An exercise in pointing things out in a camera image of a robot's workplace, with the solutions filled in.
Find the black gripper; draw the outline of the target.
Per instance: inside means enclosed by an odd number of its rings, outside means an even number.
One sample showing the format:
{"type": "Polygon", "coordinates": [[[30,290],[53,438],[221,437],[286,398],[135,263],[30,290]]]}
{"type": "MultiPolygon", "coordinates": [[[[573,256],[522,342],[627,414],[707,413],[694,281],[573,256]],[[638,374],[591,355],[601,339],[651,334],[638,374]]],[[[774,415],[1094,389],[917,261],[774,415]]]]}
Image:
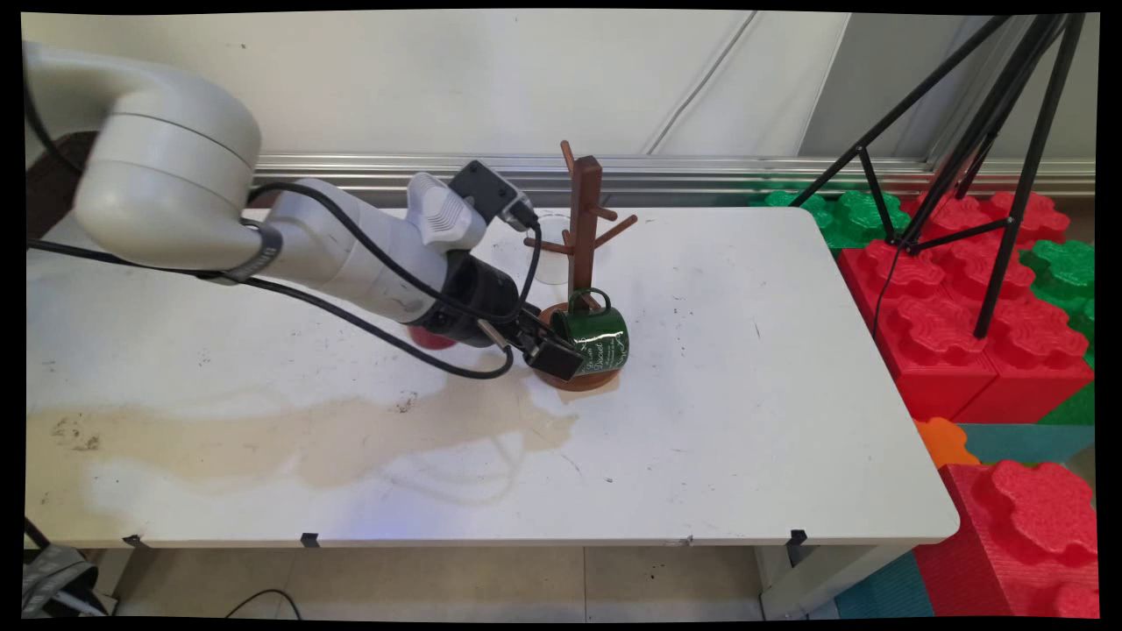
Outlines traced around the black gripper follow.
{"type": "MultiPolygon", "coordinates": [[[[442,292],[489,316],[508,316],[516,307],[519,289],[508,274],[476,259],[470,254],[447,256],[448,275],[442,292]]],[[[530,368],[543,372],[554,379],[569,382],[583,366],[585,356],[565,336],[557,333],[540,311],[522,311],[522,333],[514,346],[522,353],[522,360],[530,368]]],[[[434,304],[434,333],[473,348],[487,348],[494,341],[477,324],[477,318],[434,304]]]]}

